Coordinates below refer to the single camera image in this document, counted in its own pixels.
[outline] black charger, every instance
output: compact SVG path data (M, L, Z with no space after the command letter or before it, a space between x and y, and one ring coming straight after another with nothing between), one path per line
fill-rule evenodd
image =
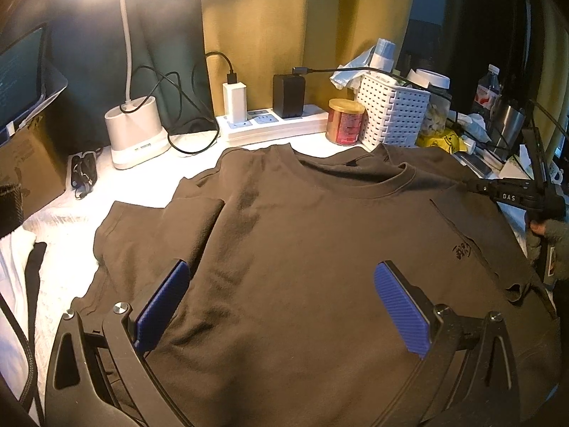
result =
M272 109L282 119L301 117L304 111L306 80L300 75L275 75L272 78Z

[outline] cardboard box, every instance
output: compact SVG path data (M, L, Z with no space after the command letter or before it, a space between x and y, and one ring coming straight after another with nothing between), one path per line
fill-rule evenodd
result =
M25 218L65 191L65 161L55 151L46 122L40 113L0 146L0 184L22 186Z

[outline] shirt neckline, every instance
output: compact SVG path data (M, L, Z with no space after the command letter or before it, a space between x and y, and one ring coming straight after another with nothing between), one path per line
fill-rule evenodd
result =
M302 162L306 162L317 169L322 168L332 170L334 167L345 167L347 163L354 160L369 157L373 158L376 156L358 147L336 154L335 156L326 159L327 162L325 162L320 158L315 158L295 151L290 144L274 146L272 152L275 152L277 158L288 172L302 180L305 184L307 183L313 188L316 187L322 191L333 192L334 194L354 199L376 199L391 195L408 185L416 175L416 168L414 166L409 165L408 163L403 163L398 167L393 166L395 169L395 175L393 177L379 183L359 186L346 185L340 180L338 180L338 182L329 180L324 183L323 181L312 177Z

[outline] woven plastic basket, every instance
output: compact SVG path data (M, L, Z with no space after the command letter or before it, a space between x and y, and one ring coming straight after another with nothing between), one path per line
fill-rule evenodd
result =
M388 75L364 75L356 101L367 110L360 141L373 151L380 143L413 147L431 93L404 88Z

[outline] yellow curtain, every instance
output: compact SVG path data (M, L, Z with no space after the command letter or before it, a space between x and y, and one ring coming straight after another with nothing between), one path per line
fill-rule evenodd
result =
M569 113L569 34L558 20L550 0L542 0L545 24L543 72L537 101L567 127ZM546 156L550 162L561 142L562 135L555 125L540 110L534 114L536 125L542 135Z
M202 0L206 50L226 53L248 87L249 109L272 105L272 76L295 66L345 64L377 38L400 48L413 0ZM216 115L227 66L208 60ZM342 95L324 74L307 77L306 102Z

